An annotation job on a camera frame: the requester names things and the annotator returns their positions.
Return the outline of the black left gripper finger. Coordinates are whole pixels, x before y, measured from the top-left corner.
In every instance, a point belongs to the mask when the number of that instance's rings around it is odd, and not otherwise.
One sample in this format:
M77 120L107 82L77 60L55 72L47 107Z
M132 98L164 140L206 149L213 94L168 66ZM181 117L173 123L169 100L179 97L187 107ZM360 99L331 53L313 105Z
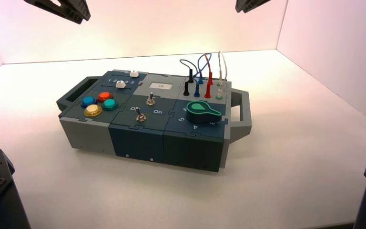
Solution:
M55 14L59 17L62 17L64 19L67 19L67 20L72 21L74 23L77 23L77 24L82 23L82 21L74 21L74 20L68 18L65 15L64 10L61 8L61 0L59 1L59 3L60 3L59 5L55 4L51 0L24 0L24 1L28 4L30 4L30 5L38 7L42 10L45 10L45 11L50 12L52 14Z
M85 0L62 0L61 8L64 10L65 15L74 21L88 21L91 17Z

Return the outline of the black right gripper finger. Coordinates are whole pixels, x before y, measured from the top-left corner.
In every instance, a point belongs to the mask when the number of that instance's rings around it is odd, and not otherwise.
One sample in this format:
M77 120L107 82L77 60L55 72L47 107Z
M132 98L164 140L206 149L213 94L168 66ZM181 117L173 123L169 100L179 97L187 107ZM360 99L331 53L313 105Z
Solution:
M266 4L269 1L270 0L236 0L235 10L238 13L241 11L243 13L247 13Z

